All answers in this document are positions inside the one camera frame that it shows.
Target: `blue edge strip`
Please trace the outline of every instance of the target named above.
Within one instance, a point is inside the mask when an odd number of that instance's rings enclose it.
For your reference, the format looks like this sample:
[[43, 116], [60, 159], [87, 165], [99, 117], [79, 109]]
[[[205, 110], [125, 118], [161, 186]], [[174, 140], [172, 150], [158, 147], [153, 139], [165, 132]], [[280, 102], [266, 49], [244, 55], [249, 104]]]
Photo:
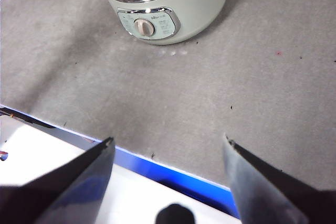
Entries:
[[134, 156], [121, 148], [117, 147], [115, 152], [115, 164], [239, 218], [232, 193], [229, 190]]

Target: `black object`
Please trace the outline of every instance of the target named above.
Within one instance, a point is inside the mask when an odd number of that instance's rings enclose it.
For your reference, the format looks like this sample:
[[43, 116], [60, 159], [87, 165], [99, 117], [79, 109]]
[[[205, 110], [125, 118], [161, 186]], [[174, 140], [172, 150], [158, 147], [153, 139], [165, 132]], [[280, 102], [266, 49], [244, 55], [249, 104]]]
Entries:
[[94, 223], [114, 151], [114, 141], [108, 138], [22, 187], [0, 187], [1, 223]]
[[336, 192], [318, 191], [224, 140], [226, 174], [243, 224], [336, 223]]
[[195, 224], [195, 218], [186, 207], [171, 204], [158, 213], [155, 224]]
[[0, 115], [13, 115], [17, 118], [25, 120], [28, 123], [36, 123], [38, 125], [41, 125], [43, 127], [49, 128], [49, 129], [54, 129], [55, 128], [54, 126], [51, 126], [49, 124], [46, 124], [44, 122], [41, 122], [41, 121], [36, 120], [34, 118], [31, 118], [30, 116], [27, 116], [25, 114], [22, 114], [20, 112], [17, 112], [15, 110], [11, 110], [11, 109], [8, 109], [8, 108], [0, 108]]

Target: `gray surface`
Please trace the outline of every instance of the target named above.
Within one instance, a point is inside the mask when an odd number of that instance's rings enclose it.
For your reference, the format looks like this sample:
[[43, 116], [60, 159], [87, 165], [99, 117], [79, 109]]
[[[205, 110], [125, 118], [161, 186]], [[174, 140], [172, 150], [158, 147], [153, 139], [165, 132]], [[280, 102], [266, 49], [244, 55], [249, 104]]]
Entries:
[[227, 0], [204, 32], [160, 47], [107, 0], [1, 5], [3, 105], [224, 185], [226, 132], [336, 188], [336, 0]]

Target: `stainless steel pot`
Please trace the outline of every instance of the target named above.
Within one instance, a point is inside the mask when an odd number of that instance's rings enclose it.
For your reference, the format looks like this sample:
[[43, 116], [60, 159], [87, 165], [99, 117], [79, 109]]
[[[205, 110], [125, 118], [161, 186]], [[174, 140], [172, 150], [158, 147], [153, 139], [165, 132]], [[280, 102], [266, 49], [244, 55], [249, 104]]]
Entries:
[[108, 0], [132, 35], [155, 45], [184, 41], [205, 29], [225, 0]]

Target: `control panel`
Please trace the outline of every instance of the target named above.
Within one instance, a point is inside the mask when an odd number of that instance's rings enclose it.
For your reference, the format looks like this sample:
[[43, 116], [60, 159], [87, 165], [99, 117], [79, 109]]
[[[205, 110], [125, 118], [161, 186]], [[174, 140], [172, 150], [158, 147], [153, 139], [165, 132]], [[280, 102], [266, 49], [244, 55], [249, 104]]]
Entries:
[[118, 16], [124, 28], [140, 39], [164, 39], [175, 35], [180, 29], [177, 16], [166, 7], [143, 10], [118, 8]]

